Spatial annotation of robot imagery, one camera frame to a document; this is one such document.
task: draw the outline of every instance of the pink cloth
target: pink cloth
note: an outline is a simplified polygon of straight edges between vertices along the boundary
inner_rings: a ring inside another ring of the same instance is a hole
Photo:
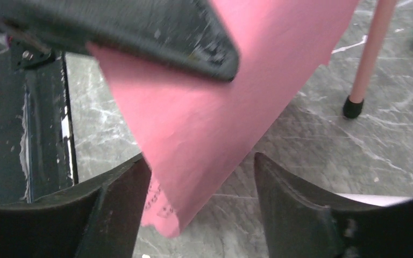
[[[181,233],[328,63],[358,0],[212,3],[240,51],[230,84],[90,46],[153,170],[142,224],[166,237]]]

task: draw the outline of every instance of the marble floor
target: marble floor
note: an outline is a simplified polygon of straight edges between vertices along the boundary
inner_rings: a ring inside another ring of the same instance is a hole
[[[364,0],[332,55],[255,146],[333,192],[413,196],[413,0],[398,4],[363,115],[341,116],[374,0]],[[139,153],[97,64],[68,57],[80,180]],[[178,238],[141,228],[135,258],[268,257],[250,153]]]

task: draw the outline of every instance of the gray marble surface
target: gray marble surface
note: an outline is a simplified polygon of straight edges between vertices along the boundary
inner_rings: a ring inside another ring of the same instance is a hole
[[[398,4],[363,115],[341,107],[354,80],[375,1],[362,1],[328,67],[319,67],[259,141],[294,174],[333,192],[413,196],[413,0]],[[68,57],[82,181],[139,152],[97,64]],[[142,228],[133,257],[268,257],[250,153],[178,238]]]

